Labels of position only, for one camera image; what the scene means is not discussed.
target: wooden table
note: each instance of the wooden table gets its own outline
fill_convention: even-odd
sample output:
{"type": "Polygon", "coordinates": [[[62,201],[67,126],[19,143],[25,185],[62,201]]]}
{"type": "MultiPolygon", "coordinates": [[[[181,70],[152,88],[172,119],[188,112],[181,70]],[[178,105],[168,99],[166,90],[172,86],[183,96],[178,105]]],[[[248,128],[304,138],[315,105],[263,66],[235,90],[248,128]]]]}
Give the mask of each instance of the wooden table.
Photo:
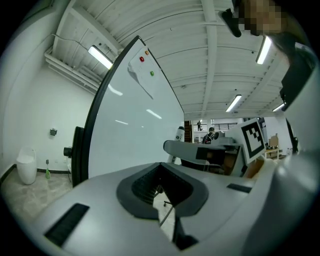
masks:
{"type": "Polygon", "coordinates": [[[277,149],[267,149],[264,152],[264,157],[267,158],[267,154],[268,153],[272,153],[272,152],[276,152],[276,159],[279,159],[279,148],[277,148],[277,149]]]}

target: person in black clothing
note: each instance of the person in black clothing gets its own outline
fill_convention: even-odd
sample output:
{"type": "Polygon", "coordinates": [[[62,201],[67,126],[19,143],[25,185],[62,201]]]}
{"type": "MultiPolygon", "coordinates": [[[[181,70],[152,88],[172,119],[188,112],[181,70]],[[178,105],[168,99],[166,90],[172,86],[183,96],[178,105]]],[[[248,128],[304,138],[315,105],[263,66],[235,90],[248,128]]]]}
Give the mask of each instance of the person in black clothing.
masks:
{"type": "Polygon", "coordinates": [[[202,144],[211,144],[211,141],[213,140],[214,134],[215,134],[215,128],[210,127],[209,133],[203,137],[202,144]]]}
{"type": "Polygon", "coordinates": [[[198,131],[201,131],[201,122],[200,122],[200,120],[196,124],[198,125],[198,131]]]}

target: staircase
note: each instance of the staircase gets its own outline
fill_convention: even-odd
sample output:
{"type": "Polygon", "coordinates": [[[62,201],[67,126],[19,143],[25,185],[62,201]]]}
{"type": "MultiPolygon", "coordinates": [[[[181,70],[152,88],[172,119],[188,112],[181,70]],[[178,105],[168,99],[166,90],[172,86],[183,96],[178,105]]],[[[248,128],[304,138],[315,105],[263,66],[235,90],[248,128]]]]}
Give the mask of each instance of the staircase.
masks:
{"type": "Polygon", "coordinates": [[[184,121],[184,142],[192,142],[191,121],[184,121]]]}

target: backpack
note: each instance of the backpack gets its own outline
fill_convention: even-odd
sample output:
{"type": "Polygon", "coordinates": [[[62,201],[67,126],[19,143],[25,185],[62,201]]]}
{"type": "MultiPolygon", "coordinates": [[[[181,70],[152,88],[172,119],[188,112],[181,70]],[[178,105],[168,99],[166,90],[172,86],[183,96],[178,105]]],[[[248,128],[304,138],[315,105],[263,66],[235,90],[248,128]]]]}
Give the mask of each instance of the backpack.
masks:
{"type": "Polygon", "coordinates": [[[210,135],[209,134],[210,133],[204,136],[204,144],[211,144],[211,141],[213,140],[213,137],[214,137],[214,133],[212,132],[210,135]]]}

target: whiteboard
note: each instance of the whiteboard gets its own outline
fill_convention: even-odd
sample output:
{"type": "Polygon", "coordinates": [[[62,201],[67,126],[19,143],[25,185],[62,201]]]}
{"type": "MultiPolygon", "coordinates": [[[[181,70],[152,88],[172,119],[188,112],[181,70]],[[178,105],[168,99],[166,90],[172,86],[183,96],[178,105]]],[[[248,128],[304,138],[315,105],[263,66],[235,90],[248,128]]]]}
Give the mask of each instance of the whiteboard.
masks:
{"type": "MultiPolygon", "coordinates": [[[[106,75],[89,112],[91,116],[84,131],[84,141],[89,144],[88,178],[132,166],[166,162],[169,155],[163,144],[173,140],[178,127],[184,126],[184,112],[161,68],[151,53],[144,56],[144,62],[134,59],[146,51],[139,37],[130,44],[106,75]],[[142,81],[138,79],[141,74],[150,77],[142,81]],[[88,143],[90,125],[93,129],[88,143]]],[[[83,167],[85,151],[82,158],[83,167]]]]}

